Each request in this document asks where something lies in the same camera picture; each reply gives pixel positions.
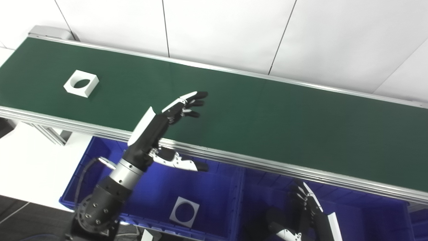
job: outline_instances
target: floor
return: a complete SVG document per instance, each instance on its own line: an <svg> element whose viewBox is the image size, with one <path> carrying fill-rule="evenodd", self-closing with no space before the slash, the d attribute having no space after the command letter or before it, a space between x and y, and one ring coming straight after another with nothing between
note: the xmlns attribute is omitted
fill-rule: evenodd
<svg viewBox="0 0 428 241"><path fill-rule="evenodd" d="M2 241L58 241L73 213L35 203L0 196L0 237ZM121 225L119 234L136 233L133 225ZM134 241L135 235L118 236L115 241ZM183 241L183 238L163 234L160 241Z"/></svg>

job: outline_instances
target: cable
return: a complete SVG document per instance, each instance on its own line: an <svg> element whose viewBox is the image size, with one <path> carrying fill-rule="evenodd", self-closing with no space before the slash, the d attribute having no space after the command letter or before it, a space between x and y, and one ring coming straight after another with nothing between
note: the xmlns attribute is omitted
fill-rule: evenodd
<svg viewBox="0 0 428 241"><path fill-rule="evenodd" d="M42 236L53 236L53 237L56 237L56 238L58 238L58 239L59 239L59 237L58 237L58 236L56 236L56 235L54 235L54 234L44 233L44 234L37 234L37 235L30 236L30 237L26 237L26 238L24 238L24 239L21 239L20 241L25 241L25 240L29 240L29 239L31 239L31 238L42 237Z"/></svg>
<svg viewBox="0 0 428 241"><path fill-rule="evenodd" d="M77 208L79 207L78 205L78 199L79 199L79 193L80 193L80 188L82 186L82 182L83 182L83 178L85 177L85 173L88 171L88 169L95 163L97 162L97 158L92 158L85 166L85 168L83 168L82 173L80 174L79 177L79 182L77 184L76 187L76 192L74 193L74 210L77 211Z"/></svg>
<svg viewBox="0 0 428 241"><path fill-rule="evenodd" d="M15 213L19 212L21 209L23 209L25 206L29 205L30 202L27 202L22 207L18 208L15 212L11 213L9 216L5 217L3 220L0 221L0 224L2 224L4 221L6 221L8 218L12 217Z"/></svg>

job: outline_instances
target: blue plastic bin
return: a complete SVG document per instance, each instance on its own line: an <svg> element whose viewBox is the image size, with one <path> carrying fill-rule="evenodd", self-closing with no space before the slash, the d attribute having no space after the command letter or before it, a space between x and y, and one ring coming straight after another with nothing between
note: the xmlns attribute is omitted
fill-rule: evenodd
<svg viewBox="0 0 428 241"><path fill-rule="evenodd" d="M410 213L415 241L428 241L428 209Z"/></svg>
<svg viewBox="0 0 428 241"><path fill-rule="evenodd" d="M94 137L60 203L74 208L80 173L91 158L103 156L118 162L125 149L125 143ZM199 240L248 241L243 229L245 223L260 217L270 206L285 210L292 178L190 158L206 162L209 172L191 172L153 163L135 187L121 219ZM79 202L110 172L101 163L96 163L83 180ZM415 240L407 202L330 185L306 183L326 213L336 212L343 241ZM169 220L179 196L200 204L192 229ZM279 240L274 235L269 239Z"/></svg>
<svg viewBox="0 0 428 241"><path fill-rule="evenodd" d="M118 162L126 144L94 137L79 163L60 203L74 208L74 194L83 167L93 157ZM230 240L236 236L235 213L240 203L244 169L225 163L198 159L209 172L185 171L153 163L142 176L121 214L128 223L200 240ZM79 202L89 195L110 169L101 163L92 166L83 180ZM178 197L200 204L192 229L169 220Z"/></svg>
<svg viewBox="0 0 428 241"><path fill-rule="evenodd" d="M374 194L306 181L325 213L336 212L343 241L413 241L408 203ZM238 240L246 241L243 226L270 206L286 212L290 177L247 169ZM270 240L280 240L275 236Z"/></svg>

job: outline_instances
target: robotic hand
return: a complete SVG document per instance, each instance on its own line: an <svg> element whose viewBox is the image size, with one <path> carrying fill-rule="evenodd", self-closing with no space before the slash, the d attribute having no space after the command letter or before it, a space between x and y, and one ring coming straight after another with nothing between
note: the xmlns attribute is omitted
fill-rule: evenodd
<svg viewBox="0 0 428 241"><path fill-rule="evenodd" d="M198 112L189 108L203 106L201 99L206 96L208 93L201 91L183 95L165 107L161 114L155 114L150 107L132 132L128 149L119 163L115 165L103 157L99 158L113 171L80 203L62 240L114 240L121 207L153 162L192 171L208 171L206 163L182 160L174 150L159 147L159 140L170 125L184 116L199 117Z"/></svg>
<svg viewBox="0 0 428 241"><path fill-rule="evenodd" d="M276 209L267 211L268 228L286 241L313 241L307 233L309 228L315 230L319 241L342 241L336 213L325 214L317 197L309 186L301 180L295 180L292 224L286 225L283 217L278 217Z"/></svg>

